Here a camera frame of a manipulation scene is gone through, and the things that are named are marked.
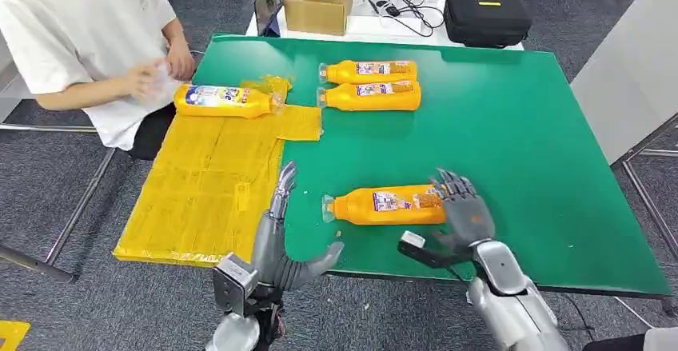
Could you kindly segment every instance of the plastic bottle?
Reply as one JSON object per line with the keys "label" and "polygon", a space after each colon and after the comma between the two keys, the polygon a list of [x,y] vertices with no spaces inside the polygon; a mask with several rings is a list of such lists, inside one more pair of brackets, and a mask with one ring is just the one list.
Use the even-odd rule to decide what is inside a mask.
{"label": "plastic bottle", "polygon": [[319,107],[334,107],[344,111],[408,110],[421,103],[421,88],[417,81],[352,85],[344,83],[333,89],[318,88]]}
{"label": "plastic bottle", "polygon": [[343,61],[336,65],[320,64],[321,83],[366,84],[378,82],[417,80],[417,64],[412,61],[354,62]]}
{"label": "plastic bottle", "polygon": [[323,220],[354,225],[438,225],[445,221],[442,202],[431,185],[355,189],[343,197],[322,198]]}
{"label": "plastic bottle", "polygon": [[195,86],[185,83],[174,92],[174,105],[182,115],[256,118],[276,112],[281,97],[241,87]]}

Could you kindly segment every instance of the black zipper case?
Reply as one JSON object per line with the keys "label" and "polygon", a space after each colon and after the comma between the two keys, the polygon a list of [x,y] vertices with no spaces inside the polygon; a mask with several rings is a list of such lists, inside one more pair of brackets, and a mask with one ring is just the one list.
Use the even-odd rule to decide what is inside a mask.
{"label": "black zipper case", "polygon": [[517,45],[532,26],[522,0],[446,0],[443,19],[449,40],[469,47]]}

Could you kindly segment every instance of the bottle label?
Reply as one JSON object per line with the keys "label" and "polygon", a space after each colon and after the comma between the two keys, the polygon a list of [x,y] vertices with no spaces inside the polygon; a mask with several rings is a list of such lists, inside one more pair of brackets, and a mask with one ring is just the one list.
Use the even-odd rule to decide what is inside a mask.
{"label": "bottle label", "polygon": [[248,89],[220,86],[191,86],[186,91],[186,104],[196,106],[223,106],[247,103]]}
{"label": "bottle label", "polygon": [[407,73],[409,72],[409,62],[395,61],[395,62],[359,62],[356,63],[356,74],[370,75],[370,74],[391,74],[391,73]]}
{"label": "bottle label", "polygon": [[404,93],[413,91],[414,86],[411,81],[400,81],[394,83],[370,83],[368,85],[357,85],[356,93],[358,96],[365,95],[387,95],[395,93]]}
{"label": "bottle label", "polygon": [[418,209],[434,209],[443,205],[441,197],[436,193],[436,189],[431,187],[426,193],[414,194],[412,201]]}
{"label": "bottle label", "polygon": [[383,62],[360,62],[356,63],[356,74],[391,74],[391,64]]}
{"label": "bottle label", "polygon": [[412,202],[399,198],[394,193],[376,191],[372,193],[375,211],[394,211],[396,209],[436,209],[442,206],[442,200],[431,187],[426,193],[414,194]]}
{"label": "bottle label", "polygon": [[358,96],[393,94],[393,86],[390,83],[371,83],[369,85],[357,85]]}
{"label": "bottle label", "polygon": [[375,211],[393,211],[395,209],[409,209],[412,207],[412,203],[403,201],[396,194],[385,191],[372,193],[372,201]]}

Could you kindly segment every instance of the yellow plastic bag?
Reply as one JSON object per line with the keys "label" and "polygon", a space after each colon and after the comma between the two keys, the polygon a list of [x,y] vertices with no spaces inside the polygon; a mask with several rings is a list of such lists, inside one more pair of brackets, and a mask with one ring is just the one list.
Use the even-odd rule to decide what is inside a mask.
{"label": "yellow plastic bag", "polygon": [[177,115],[114,256],[210,267],[233,251],[249,261],[280,170],[282,139],[320,135],[315,107],[287,105],[255,119]]}
{"label": "yellow plastic bag", "polygon": [[0,351],[15,351],[29,328],[22,321],[0,321]]}

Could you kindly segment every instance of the robotic arm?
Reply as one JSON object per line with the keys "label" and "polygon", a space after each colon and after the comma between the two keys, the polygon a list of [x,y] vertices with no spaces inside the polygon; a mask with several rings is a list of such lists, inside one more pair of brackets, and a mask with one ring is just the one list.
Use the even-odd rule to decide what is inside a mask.
{"label": "robotic arm", "polygon": [[282,292],[304,285],[337,263],[344,249],[339,241],[310,261],[293,261],[285,252],[285,212],[296,175],[294,162],[280,172],[271,205],[259,220],[252,263],[229,253],[213,268],[214,295],[226,317],[207,351],[267,350],[283,331]]}
{"label": "robotic arm", "polygon": [[536,286],[507,245],[495,241],[494,222],[471,181],[438,170],[442,184],[432,180],[442,199],[449,233],[433,233],[449,253],[425,248],[425,239],[406,231],[398,250],[433,268],[472,261],[476,276],[469,299],[492,333],[499,350],[568,350],[557,320]]}
{"label": "robotic arm", "polygon": [[[449,171],[438,172],[442,183],[432,183],[441,197],[449,233],[438,231],[433,237],[447,251],[426,248],[426,240],[409,231],[402,235],[398,250],[433,268],[471,261],[476,276],[469,284],[469,299],[500,351],[569,350],[532,280],[508,246],[493,239],[492,217],[473,184]],[[207,351],[267,350],[281,335],[282,292],[304,285],[337,263],[344,248],[340,242],[307,262],[293,261],[285,252],[285,211],[296,173],[293,162],[281,171],[271,206],[259,221],[252,263],[230,253],[214,267],[214,293],[226,316]]]}

